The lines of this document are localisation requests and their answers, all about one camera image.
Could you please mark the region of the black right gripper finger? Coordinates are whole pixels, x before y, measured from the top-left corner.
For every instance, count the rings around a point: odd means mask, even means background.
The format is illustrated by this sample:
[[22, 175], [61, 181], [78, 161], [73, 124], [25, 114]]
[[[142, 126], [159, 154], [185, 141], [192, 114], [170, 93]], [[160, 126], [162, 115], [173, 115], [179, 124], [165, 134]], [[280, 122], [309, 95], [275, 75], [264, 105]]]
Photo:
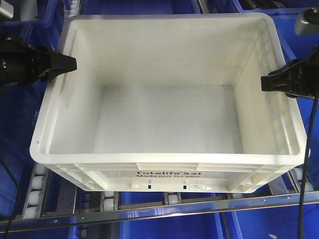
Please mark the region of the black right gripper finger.
[[261, 77], [261, 90], [264, 92], [300, 92], [301, 59], [289, 61], [284, 67]]

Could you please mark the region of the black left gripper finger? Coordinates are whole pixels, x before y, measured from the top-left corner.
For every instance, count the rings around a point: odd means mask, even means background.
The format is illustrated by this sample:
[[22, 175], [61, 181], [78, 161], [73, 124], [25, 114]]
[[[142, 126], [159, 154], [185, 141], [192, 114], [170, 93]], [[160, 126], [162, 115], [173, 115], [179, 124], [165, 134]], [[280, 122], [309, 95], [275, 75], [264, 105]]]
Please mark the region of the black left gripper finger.
[[55, 52], [46, 46], [40, 46], [37, 50], [37, 71], [42, 82], [49, 82], [61, 74], [77, 70], [75, 58]]

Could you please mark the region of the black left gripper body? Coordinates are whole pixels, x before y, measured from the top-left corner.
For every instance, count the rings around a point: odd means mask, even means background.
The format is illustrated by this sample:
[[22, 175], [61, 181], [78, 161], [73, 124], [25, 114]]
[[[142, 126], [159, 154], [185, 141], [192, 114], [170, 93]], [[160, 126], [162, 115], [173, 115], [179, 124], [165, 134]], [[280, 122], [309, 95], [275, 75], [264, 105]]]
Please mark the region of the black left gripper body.
[[48, 81], [49, 55], [53, 52], [50, 47], [34, 47], [19, 37], [1, 36], [0, 85], [30, 86], [37, 80]]

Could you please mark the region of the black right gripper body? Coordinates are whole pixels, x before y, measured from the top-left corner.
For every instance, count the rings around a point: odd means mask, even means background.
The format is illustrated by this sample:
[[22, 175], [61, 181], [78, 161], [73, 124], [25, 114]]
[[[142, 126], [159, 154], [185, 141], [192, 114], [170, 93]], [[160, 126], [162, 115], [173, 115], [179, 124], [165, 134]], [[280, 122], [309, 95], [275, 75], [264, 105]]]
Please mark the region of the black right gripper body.
[[314, 99], [319, 91], [319, 47], [315, 46], [312, 53], [301, 60], [299, 76], [301, 91], [289, 92], [286, 93], [286, 96], [290, 98]]

